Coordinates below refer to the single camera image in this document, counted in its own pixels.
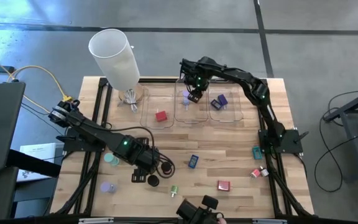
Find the black camera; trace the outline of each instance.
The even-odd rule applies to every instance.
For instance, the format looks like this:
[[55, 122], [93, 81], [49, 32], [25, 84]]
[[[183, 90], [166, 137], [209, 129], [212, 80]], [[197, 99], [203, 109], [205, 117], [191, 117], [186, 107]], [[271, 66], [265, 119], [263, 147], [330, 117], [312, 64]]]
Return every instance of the black camera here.
[[212, 212], [212, 209], [216, 209], [218, 206], [217, 199], [205, 195], [202, 204], [205, 205], [206, 208], [197, 208], [187, 201], [187, 199], [184, 199], [177, 210], [177, 214], [188, 224], [217, 224], [218, 214], [221, 214], [222, 218], [224, 218], [222, 213]]

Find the yellow cable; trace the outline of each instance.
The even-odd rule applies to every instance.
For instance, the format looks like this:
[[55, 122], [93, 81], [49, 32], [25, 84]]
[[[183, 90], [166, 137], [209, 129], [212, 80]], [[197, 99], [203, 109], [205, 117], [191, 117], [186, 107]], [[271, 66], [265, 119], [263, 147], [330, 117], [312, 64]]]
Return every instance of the yellow cable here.
[[[10, 79], [15, 79], [15, 77], [17, 76], [17, 74], [21, 71], [23, 71], [24, 69], [27, 69], [27, 68], [39, 68], [43, 71], [45, 71], [46, 73], [48, 73], [52, 78], [53, 80], [55, 80], [55, 83], [57, 85], [57, 87], [59, 87], [59, 90], [60, 90], [60, 93], [62, 93], [62, 97], [63, 97], [63, 101], [70, 101], [72, 100], [72, 97], [70, 96], [67, 96], [66, 94], [64, 94], [59, 82], [57, 81], [57, 79], [55, 78], [55, 76], [50, 72], [48, 71], [47, 69], [41, 67], [41, 66], [36, 66], [36, 65], [28, 65], [28, 66], [24, 66], [22, 68], [19, 68], [17, 69], [16, 71], [14, 71], [13, 73], [10, 73], [8, 72], [5, 67], [3, 67], [1, 64], [0, 64], [0, 67], [9, 75], [9, 77], [7, 78], [6, 82], [9, 82]], [[27, 99], [28, 101], [30, 101], [31, 103], [33, 103], [35, 106], [38, 106], [39, 108], [43, 109], [44, 111], [46, 111], [47, 113], [50, 113], [49, 110], [47, 110], [46, 108], [44, 108], [43, 106], [39, 105], [38, 103], [36, 103], [35, 101], [31, 100], [30, 98], [28, 98], [26, 95], [23, 96], [25, 99]]]

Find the dark blue block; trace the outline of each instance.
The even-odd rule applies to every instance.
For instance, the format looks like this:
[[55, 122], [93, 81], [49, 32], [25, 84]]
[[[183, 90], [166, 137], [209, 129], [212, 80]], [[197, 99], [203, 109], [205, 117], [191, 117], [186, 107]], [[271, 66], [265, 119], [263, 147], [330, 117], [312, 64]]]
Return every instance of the dark blue block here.
[[219, 103], [220, 103], [222, 106], [224, 106], [224, 105], [227, 104], [226, 97], [224, 97], [223, 94], [221, 94], [221, 95], [218, 96], [218, 100], [219, 100]]
[[217, 110], [220, 110], [222, 108], [222, 105], [216, 100], [211, 101], [211, 105]]

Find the white cable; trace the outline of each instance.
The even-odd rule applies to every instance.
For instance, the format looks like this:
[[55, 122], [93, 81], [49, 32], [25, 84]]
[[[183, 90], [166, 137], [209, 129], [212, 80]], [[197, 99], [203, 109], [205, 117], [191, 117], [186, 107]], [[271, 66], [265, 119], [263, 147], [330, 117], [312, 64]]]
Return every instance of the white cable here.
[[125, 97], [125, 102], [127, 104], [131, 105], [132, 112], [136, 113], [137, 112], [137, 107], [136, 107], [136, 93], [135, 93], [135, 91], [133, 89], [125, 91], [124, 97]]

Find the butcher block tabletop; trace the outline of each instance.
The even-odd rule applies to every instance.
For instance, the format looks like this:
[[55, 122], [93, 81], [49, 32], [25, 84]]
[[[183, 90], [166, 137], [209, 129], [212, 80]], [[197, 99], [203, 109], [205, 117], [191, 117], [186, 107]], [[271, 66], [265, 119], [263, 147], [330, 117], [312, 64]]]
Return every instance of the butcher block tabletop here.
[[[84, 77], [78, 98], [81, 101], [80, 111], [89, 119], [93, 115], [99, 79]], [[277, 119], [287, 129], [293, 128], [284, 80], [270, 78], [267, 81]], [[106, 148], [99, 165], [92, 216], [177, 217], [176, 210], [183, 199], [187, 198], [198, 207], [204, 195], [209, 195], [219, 200], [217, 211], [227, 218], [274, 217], [268, 178], [250, 177], [254, 169], [265, 167], [266, 162], [264, 157], [255, 160], [252, 155], [252, 148], [259, 144], [258, 112], [239, 85], [211, 84], [200, 102], [191, 102], [187, 110], [182, 104], [183, 84], [150, 82], [141, 85], [144, 97], [137, 105], [137, 113], [133, 113], [129, 105], [119, 105], [118, 91], [112, 91], [107, 122], [112, 128], [148, 127], [154, 134], [155, 146], [175, 164], [175, 174], [169, 179], [159, 178], [157, 187], [148, 183], [132, 183], [135, 167], [122, 161], [118, 166], [105, 162], [103, 155], [110, 152]], [[103, 91], [98, 124], [101, 122], [106, 92]], [[226, 96], [229, 104], [226, 109], [216, 111], [209, 102], [220, 93]], [[166, 111], [166, 121], [155, 120], [158, 111]], [[121, 133], [150, 138], [149, 133], [142, 129]], [[84, 155], [84, 152], [74, 152], [63, 161], [51, 212], [61, 208], [77, 188]], [[199, 157], [194, 169], [188, 167], [192, 155]], [[291, 154], [282, 154], [282, 160], [289, 189], [302, 206], [313, 213], [302, 163]], [[230, 181], [230, 191], [217, 190], [219, 180]], [[117, 186], [115, 193], [100, 191], [100, 185], [105, 181]], [[178, 187], [178, 193], [171, 197], [173, 185]], [[277, 189], [280, 208], [285, 211], [282, 193], [278, 186]], [[81, 211], [85, 208], [88, 190], [89, 184], [84, 191]]]

